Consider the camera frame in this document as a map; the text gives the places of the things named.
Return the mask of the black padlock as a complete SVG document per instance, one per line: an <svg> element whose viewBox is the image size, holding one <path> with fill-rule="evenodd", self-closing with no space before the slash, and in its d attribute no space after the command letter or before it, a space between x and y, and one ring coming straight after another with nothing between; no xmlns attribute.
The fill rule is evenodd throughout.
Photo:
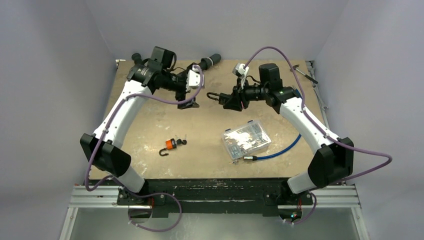
<svg viewBox="0 0 424 240"><path fill-rule="evenodd" d="M217 101L220 105L224 106L230 99L231 95L226 93L207 92L206 96L214 101Z"/></svg>

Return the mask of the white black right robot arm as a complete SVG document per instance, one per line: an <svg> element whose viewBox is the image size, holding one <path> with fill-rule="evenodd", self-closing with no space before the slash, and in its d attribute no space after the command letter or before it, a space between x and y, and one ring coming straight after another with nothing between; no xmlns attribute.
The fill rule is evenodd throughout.
<svg viewBox="0 0 424 240"><path fill-rule="evenodd" d="M240 112L251 101L265 101L277 114L288 120L309 145L313 158L306 171L282 183L282 200L292 204L306 191L326 187L350 176L354 153L349 147L354 145L353 142L327 129L303 104L301 94L293 87L283 85L276 64L262 64L258 70L260 83L250 85L246 80L248 66L238 63L232 71L237 76L232 93L222 93L218 102L224 109Z"/></svg>

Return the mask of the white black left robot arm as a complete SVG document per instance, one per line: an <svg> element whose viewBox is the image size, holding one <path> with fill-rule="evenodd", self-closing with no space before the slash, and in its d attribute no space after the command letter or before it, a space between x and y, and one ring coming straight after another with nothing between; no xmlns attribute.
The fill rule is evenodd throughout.
<svg viewBox="0 0 424 240"><path fill-rule="evenodd" d="M138 112L147 100L176 105L178 109L197 108L196 96L205 84L204 72L221 60L220 54L205 57L174 73L175 52L156 46L149 58L139 53L131 56L134 65L128 71L121 94L100 126L84 133L80 145L88 166L108 173L127 188L138 205L146 203L149 191L146 180L131 166L131 156L122 150L125 137Z"/></svg>

